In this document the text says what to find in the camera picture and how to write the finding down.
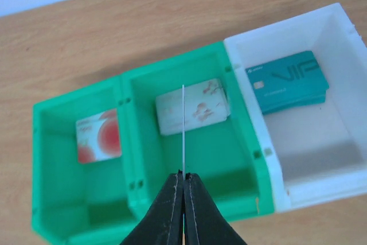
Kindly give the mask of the thin white card edge-on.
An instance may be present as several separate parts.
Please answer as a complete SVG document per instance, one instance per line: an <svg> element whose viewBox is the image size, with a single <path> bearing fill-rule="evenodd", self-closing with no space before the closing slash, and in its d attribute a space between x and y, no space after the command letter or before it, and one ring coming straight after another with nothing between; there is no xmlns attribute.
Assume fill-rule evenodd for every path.
<svg viewBox="0 0 367 245"><path fill-rule="evenodd" d="M182 85L182 177L185 180L185 86Z"/></svg>

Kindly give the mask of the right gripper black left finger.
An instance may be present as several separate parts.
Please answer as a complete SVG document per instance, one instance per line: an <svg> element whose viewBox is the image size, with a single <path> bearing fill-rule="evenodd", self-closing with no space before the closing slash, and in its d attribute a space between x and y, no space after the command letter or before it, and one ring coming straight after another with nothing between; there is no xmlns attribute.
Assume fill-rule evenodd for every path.
<svg viewBox="0 0 367 245"><path fill-rule="evenodd" d="M183 191L182 172L170 174L144 218L121 244L182 244Z"/></svg>

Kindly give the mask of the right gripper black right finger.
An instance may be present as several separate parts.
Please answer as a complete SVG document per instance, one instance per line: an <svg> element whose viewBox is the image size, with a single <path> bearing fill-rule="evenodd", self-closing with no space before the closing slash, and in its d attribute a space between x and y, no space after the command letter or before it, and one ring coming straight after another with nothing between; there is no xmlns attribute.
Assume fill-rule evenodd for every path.
<svg viewBox="0 0 367 245"><path fill-rule="evenodd" d="M183 191L185 244L246 244L224 219L198 174L186 174Z"/></svg>

